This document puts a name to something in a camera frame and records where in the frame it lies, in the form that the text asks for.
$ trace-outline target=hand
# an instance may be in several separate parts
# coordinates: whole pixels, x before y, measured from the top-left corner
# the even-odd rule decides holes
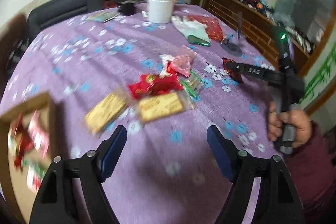
[[[268,113],[268,138],[275,142],[282,136],[282,123],[289,123],[296,126],[296,137],[292,143],[293,148],[304,145],[311,137],[312,128],[308,115],[303,110],[292,110],[290,112],[282,112],[280,115],[276,113],[275,102],[269,105]]]

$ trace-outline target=purple tablecloth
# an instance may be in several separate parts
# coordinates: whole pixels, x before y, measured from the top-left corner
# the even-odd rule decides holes
[[[209,15],[198,6],[177,5],[175,15]],[[172,24],[152,24],[141,13],[107,23],[87,21],[88,15],[43,30],[29,46],[8,82],[0,112],[48,90],[63,103],[65,140],[71,157],[96,149],[118,124],[128,140],[111,178],[103,184],[120,223],[214,223],[231,184],[221,176],[206,141],[215,124],[238,149],[257,157],[276,154],[266,138],[269,92],[266,83],[243,77],[238,84],[223,71],[222,57],[268,66],[246,41],[221,23],[243,50],[235,58],[213,41],[211,47],[191,46]],[[117,85],[137,82],[143,73],[162,69],[160,54],[175,54],[187,45],[198,53],[193,70],[205,79],[196,109],[142,126],[132,109],[111,123],[99,138],[83,123],[85,114]],[[252,191],[244,223],[250,223],[258,196]]]

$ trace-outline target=green bamboo decal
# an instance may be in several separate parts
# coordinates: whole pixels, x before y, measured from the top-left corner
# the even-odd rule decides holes
[[[336,66],[336,41],[321,68],[306,86],[304,97],[300,100],[300,103],[308,97],[312,100],[315,96],[314,89],[330,80],[332,65]]]

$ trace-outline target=small round object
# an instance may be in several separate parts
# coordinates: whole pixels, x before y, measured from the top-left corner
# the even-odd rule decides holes
[[[89,158],[92,158],[94,155],[96,154],[96,151],[94,150],[90,150],[86,153],[86,155],[89,157]]]
[[[241,157],[246,157],[247,154],[248,154],[248,153],[247,153],[247,151],[245,151],[245,150],[239,150],[239,151],[238,151],[238,155],[241,156]]]
[[[276,161],[276,162],[280,162],[281,158],[278,155],[274,155],[273,160]]]
[[[55,163],[58,163],[58,162],[61,161],[61,159],[62,159],[61,156],[56,156],[56,157],[54,158],[54,162],[55,162]]]

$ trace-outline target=red candy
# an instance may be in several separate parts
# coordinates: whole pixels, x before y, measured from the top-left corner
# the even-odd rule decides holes
[[[174,73],[163,78],[150,73],[141,75],[140,82],[128,85],[128,88],[134,99],[141,99],[146,95],[161,95],[169,93],[171,90],[182,90],[183,86]]]
[[[224,58],[224,57],[222,59],[223,59],[224,70],[226,71],[228,76],[230,76],[233,80],[235,80],[238,83],[243,83],[240,71],[233,71],[233,70],[230,70],[226,67],[226,63],[228,63],[230,61],[233,61],[233,60],[232,59],[227,59],[227,58]]]
[[[217,18],[190,15],[187,16],[187,19],[190,21],[196,20],[202,24],[205,24],[207,26],[206,32],[210,39],[218,41],[221,41],[223,39],[224,34]]]

